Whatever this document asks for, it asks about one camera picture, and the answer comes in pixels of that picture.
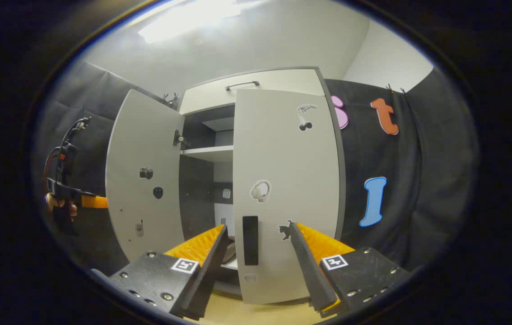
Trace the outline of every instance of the black fabric backdrop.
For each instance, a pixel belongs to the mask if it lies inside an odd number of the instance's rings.
[[[341,130],[347,176],[346,206],[341,240],[352,247],[371,246],[411,270],[430,261],[454,236],[464,220],[474,182],[478,148],[467,108],[434,69],[408,93],[361,83],[327,79],[332,95],[344,102],[349,125]],[[41,186],[43,163],[77,119],[93,117],[86,131],[74,138],[79,148],[73,187],[105,196],[105,160],[114,120],[130,89],[158,101],[159,97],[84,62],[60,82],[39,123],[34,172]],[[380,127],[371,101],[383,98],[394,109],[397,135]],[[382,220],[360,227],[366,210],[364,183],[387,179]],[[56,239],[85,268],[111,275],[128,263],[122,253],[107,209],[79,208],[79,237],[59,233],[50,216],[46,222]]]

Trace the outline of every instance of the screw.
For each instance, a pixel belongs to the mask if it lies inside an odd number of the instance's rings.
[[[169,293],[165,293],[165,292],[164,292],[164,293],[162,294],[162,299],[164,299],[164,300],[172,300],[173,298],[174,298],[174,296],[172,296],[172,295],[171,295],[171,294],[169,294]]]

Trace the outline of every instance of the hand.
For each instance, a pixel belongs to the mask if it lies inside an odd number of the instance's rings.
[[[45,199],[47,201],[47,206],[49,207],[49,212],[53,212],[54,206],[63,206],[65,203],[65,200],[56,200],[56,198],[51,195],[51,193],[48,193],[45,195]],[[70,201],[70,216],[76,217],[77,216],[77,206],[74,205],[73,201]]]

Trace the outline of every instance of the blue letter i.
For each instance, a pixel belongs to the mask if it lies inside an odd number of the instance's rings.
[[[365,181],[365,189],[368,190],[368,201],[366,202],[365,217],[360,222],[361,227],[372,226],[382,219],[380,206],[384,185],[386,185],[385,177],[376,177]]]

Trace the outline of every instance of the cabinet shelf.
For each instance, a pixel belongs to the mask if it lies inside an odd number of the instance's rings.
[[[184,156],[212,161],[215,163],[223,163],[232,161],[234,146],[219,146],[198,149],[180,150]]]

